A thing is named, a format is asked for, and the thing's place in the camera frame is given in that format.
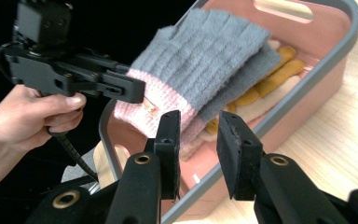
hand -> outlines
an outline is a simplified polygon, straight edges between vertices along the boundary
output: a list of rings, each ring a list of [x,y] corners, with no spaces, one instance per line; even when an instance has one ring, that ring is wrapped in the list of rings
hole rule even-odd
[[[0,103],[0,144],[20,151],[44,145],[52,133],[74,129],[83,117],[86,97],[50,95],[17,85]]]

basket handle cutout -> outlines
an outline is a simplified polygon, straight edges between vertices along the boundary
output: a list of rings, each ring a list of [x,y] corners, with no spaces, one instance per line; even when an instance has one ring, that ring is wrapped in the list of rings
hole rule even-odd
[[[255,8],[269,14],[284,17],[292,21],[309,23],[313,20],[313,13],[309,7],[286,0],[253,0]]]

screw hole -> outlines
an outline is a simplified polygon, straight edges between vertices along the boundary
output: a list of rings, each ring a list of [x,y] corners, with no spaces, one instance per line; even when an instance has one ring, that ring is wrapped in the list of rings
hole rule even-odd
[[[45,24],[43,25],[46,29],[51,28],[51,26],[53,25],[52,21],[46,21]]]
[[[243,143],[244,143],[246,146],[251,146],[253,142],[252,142],[251,140],[245,140],[245,141],[243,141]]]
[[[55,80],[54,80],[54,84],[56,85],[56,87],[58,87],[58,88],[62,89],[63,84],[62,84],[62,82],[61,82],[61,81],[59,81],[59,80],[55,79]]]
[[[148,164],[152,161],[152,159],[147,155],[142,155],[135,158],[135,162],[140,165]]]
[[[171,139],[162,139],[161,140],[162,143],[172,143]]]
[[[66,191],[59,196],[57,196],[53,201],[53,206],[55,208],[67,208],[76,203],[80,198],[80,192],[77,190]]]
[[[65,24],[66,24],[66,20],[64,20],[64,19],[58,20],[58,25],[59,26],[64,26]]]
[[[276,165],[280,165],[280,166],[285,166],[289,164],[289,161],[287,159],[285,159],[284,157],[280,157],[280,156],[274,156],[271,157],[270,160],[276,164]]]
[[[107,90],[112,92],[112,93],[121,93],[121,91],[119,89],[107,88]]]

finger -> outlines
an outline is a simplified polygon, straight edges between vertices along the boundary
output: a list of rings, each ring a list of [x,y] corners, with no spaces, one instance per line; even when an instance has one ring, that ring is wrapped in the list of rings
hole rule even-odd
[[[64,132],[68,132],[72,129],[74,129],[75,127],[77,127],[77,125],[80,123],[80,121],[83,119],[83,113],[80,113],[77,117],[75,117],[74,119],[66,122],[66,123],[62,123],[59,124],[57,126],[51,126],[49,127],[48,131],[51,133],[64,133]]]
[[[86,104],[86,97],[83,94],[76,93],[72,97],[63,95],[50,95],[41,98],[35,98],[34,103],[30,105],[30,116],[34,119],[47,118],[49,116],[68,113],[83,107]]]
[[[11,95],[13,95],[14,97],[31,97],[31,98],[42,97],[40,91],[26,87],[23,84],[15,85],[11,90]]]
[[[57,126],[63,123],[66,123],[74,118],[76,118],[80,113],[83,113],[83,111],[72,111],[65,114],[59,114],[50,116],[45,119],[45,126]]]

yellow fabric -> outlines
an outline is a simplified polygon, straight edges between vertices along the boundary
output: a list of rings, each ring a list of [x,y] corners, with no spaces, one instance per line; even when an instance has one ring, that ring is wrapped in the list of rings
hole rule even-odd
[[[235,107],[236,107],[235,104],[231,102],[227,105],[227,111],[230,113],[235,113]]]
[[[286,63],[275,73],[269,77],[264,78],[257,84],[255,84],[255,90],[261,97],[265,97],[272,91],[275,91],[279,86],[283,84],[287,78],[292,77],[300,73],[304,69],[304,63],[300,60],[292,60]]]
[[[280,67],[296,56],[296,50],[290,46],[280,47],[277,51],[281,55],[281,61],[267,73],[266,77],[274,73],[276,70],[278,70]]]
[[[219,129],[219,120],[217,118],[214,118],[211,121],[209,121],[205,127],[205,131],[211,134],[217,134],[218,129]]]
[[[239,105],[249,105],[260,98],[260,94],[255,90],[255,88],[249,89],[242,96],[238,97],[235,101],[233,101],[235,106]]]
[[[300,60],[293,60],[296,56],[296,50],[289,46],[278,48],[281,55],[281,61],[272,68],[264,79],[255,84],[246,93],[235,101],[227,104],[228,112],[235,113],[236,107],[241,105],[249,105],[259,98],[266,97],[272,91],[280,87],[289,77],[295,76],[304,69],[304,63]],[[219,120],[214,118],[209,121],[205,127],[205,131],[210,134],[217,134]]]

